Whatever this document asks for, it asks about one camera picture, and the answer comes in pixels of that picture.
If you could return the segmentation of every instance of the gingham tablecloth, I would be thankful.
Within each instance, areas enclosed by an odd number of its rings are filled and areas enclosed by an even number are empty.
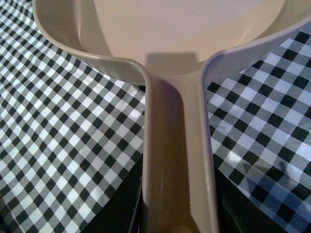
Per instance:
[[[311,232],[310,35],[207,87],[215,167],[289,233]],[[2,228],[80,232],[142,154],[144,103],[48,42],[31,0],[0,0]]]

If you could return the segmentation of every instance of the plastic scoop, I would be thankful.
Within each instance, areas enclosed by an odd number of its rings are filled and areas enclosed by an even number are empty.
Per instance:
[[[311,21],[310,0],[34,0],[53,44],[146,85],[145,233],[218,233],[205,84],[260,60]]]

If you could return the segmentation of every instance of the table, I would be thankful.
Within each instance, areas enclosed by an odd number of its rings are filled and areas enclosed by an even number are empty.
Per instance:
[[[48,42],[31,0],[0,17],[0,222],[80,232],[142,155],[145,89]],[[289,233],[311,231],[310,35],[207,87],[215,168]]]

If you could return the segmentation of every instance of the plastic handle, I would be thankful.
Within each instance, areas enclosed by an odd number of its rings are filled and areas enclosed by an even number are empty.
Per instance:
[[[146,78],[144,233],[218,233],[202,77]]]

